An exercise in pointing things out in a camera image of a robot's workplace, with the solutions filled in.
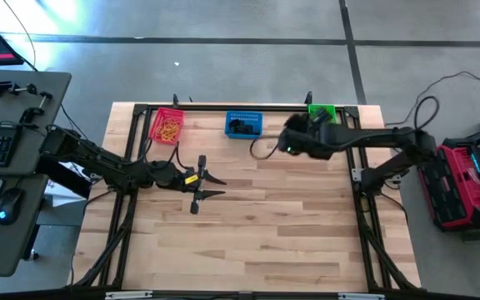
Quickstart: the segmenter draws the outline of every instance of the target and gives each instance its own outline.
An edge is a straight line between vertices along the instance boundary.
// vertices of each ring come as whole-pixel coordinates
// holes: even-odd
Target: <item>concrete floor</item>
[[[338,0],[8,0],[30,33],[102,38],[344,39]],[[347,0],[357,40],[421,41],[417,47],[357,46],[368,104],[385,121],[402,119],[416,96],[441,76],[480,76],[480,1]],[[0,32],[22,29],[0,2]],[[22,35],[6,35],[32,60]],[[64,104],[96,143],[114,101],[358,103],[348,47],[340,45],[35,42],[40,70],[73,75]],[[454,41],[433,47],[426,41]],[[5,67],[27,69],[27,67]],[[473,133],[480,123],[480,82],[456,77],[431,90],[442,104],[427,127],[440,143]],[[89,112],[94,118],[86,117]],[[57,121],[68,125],[63,116]],[[402,199],[424,288],[480,296],[480,242],[439,232],[428,216],[417,175],[404,178]],[[0,293],[66,283],[78,230],[43,227],[35,248],[45,257],[21,262]]]

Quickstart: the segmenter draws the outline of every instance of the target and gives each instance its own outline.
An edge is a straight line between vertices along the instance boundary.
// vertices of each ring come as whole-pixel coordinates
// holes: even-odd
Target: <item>green basket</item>
[[[318,110],[325,109],[331,115],[331,123],[337,122],[337,110],[334,105],[323,105],[323,104],[309,104],[308,113],[311,116],[315,117],[318,114]]]

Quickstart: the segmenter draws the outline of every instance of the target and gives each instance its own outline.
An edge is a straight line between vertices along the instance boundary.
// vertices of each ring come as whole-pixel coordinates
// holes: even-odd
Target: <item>yellow tag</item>
[[[193,183],[193,182],[195,182],[195,181],[198,180],[198,179],[199,179],[198,175],[190,176],[190,177],[184,179],[184,184]]]

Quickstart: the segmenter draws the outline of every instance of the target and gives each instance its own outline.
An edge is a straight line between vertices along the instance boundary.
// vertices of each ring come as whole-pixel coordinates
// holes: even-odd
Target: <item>wooden tabletop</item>
[[[124,154],[134,104],[112,105],[103,142],[107,150]],[[359,112],[363,128],[383,127],[379,106],[359,106]],[[264,133],[280,133],[289,115],[265,112]],[[194,166],[200,154],[207,155],[207,169],[227,186],[206,183],[204,188],[227,193],[201,202],[194,216],[189,212],[192,194],[140,189],[123,288],[367,291],[345,153],[334,154],[328,162],[281,152],[256,161],[249,155],[251,141],[223,134],[224,118],[225,112],[185,112],[180,158]],[[260,141],[255,151],[263,155],[275,142]],[[147,159],[168,159],[172,150],[154,142]],[[367,155],[376,166],[391,154],[376,148]],[[98,184],[91,197],[104,191]],[[384,192],[400,201],[397,191]],[[76,281],[105,247],[114,198],[106,196],[87,208],[73,261]],[[403,212],[382,197],[377,197],[377,210],[387,252],[419,286]],[[118,251],[113,257],[111,280]],[[380,283],[377,256],[372,260]]]

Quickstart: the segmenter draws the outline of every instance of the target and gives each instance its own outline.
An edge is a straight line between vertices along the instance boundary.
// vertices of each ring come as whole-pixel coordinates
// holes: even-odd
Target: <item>red basket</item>
[[[149,137],[153,141],[175,145],[184,123],[184,111],[160,107],[153,121]]]

